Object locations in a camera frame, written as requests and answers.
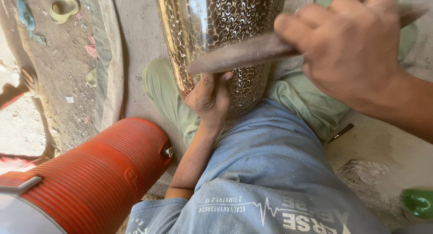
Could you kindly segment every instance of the heartbeat line graphic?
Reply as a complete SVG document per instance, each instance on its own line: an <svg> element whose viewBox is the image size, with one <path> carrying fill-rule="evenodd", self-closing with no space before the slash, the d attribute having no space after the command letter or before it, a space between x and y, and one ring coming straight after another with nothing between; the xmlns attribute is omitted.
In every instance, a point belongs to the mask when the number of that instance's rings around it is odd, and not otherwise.
<svg viewBox="0 0 433 234"><path fill-rule="evenodd" d="M248 205L248 204L253 204L256 207L260 207L260 217L262 218L262 226L265 226L265 216L266 216L266 210L269 210L271 212L271 215L273 217L275 217L275 215L277 214L277 211L290 211L290 212L296 212L296 213L300 213L300 214L304 214L304 215L311 215L305 212L301 212L301 211L296 211L293 209L280 209L280 208L275 208L275 210L273 211L272 208L269 206L269 200L268 197L266 197L265 200L265 205L262 207L262 203L255 203L255 202L248 202L248 203L243 203L243 204L204 204L204 205L200 205L197 206L197 208L199 207L205 207L205 206L211 206L211 205L219 205L219 206L240 206L240 205Z"/></svg>

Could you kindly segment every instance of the orange water cooler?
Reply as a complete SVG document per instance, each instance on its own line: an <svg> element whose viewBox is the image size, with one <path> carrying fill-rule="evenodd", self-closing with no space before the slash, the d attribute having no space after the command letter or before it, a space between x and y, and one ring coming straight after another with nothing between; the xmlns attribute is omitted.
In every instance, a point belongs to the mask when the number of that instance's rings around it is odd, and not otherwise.
<svg viewBox="0 0 433 234"><path fill-rule="evenodd" d="M0 233L116 233L168 168L154 123L126 118L26 172L0 176Z"/></svg>

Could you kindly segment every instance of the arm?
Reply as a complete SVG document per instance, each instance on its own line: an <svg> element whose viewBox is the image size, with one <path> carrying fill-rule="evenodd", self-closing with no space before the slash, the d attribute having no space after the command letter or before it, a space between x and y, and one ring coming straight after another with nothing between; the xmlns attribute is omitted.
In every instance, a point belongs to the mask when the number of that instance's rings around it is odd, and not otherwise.
<svg viewBox="0 0 433 234"><path fill-rule="evenodd" d="M165 198L190 199L193 195L227 118L230 96L226 81L232 77L232 72L220 77L206 74L185 99L185 103L200 116L201 122L177 167Z"/></svg>
<svg viewBox="0 0 433 234"><path fill-rule="evenodd" d="M433 84L398 64L395 0L310 4L274 27L304 54L303 73L322 92L433 143Z"/></svg>

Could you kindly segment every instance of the knee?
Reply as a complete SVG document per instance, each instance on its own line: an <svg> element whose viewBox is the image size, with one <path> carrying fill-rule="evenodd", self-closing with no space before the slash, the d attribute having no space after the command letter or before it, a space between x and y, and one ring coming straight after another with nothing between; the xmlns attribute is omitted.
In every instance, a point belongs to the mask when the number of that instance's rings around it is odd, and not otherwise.
<svg viewBox="0 0 433 234"><path fill-rule="evenodd" d="M171 64L163 58L151 60L143 69L143 88L149 96L154 83L159 83L167 77L172 76Z"/></svg>

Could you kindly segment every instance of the green plastic object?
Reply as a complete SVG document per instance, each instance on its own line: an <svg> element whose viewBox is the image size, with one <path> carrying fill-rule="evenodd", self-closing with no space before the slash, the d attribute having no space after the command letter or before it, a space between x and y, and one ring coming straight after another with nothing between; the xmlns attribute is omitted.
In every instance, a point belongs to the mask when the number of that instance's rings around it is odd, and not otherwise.
<svg viewBox="0 0 433 234"><path fill-rule="evenodd" d="M403 203L415 216L433 218L433 191L406 189L403 191Z"/></svg>

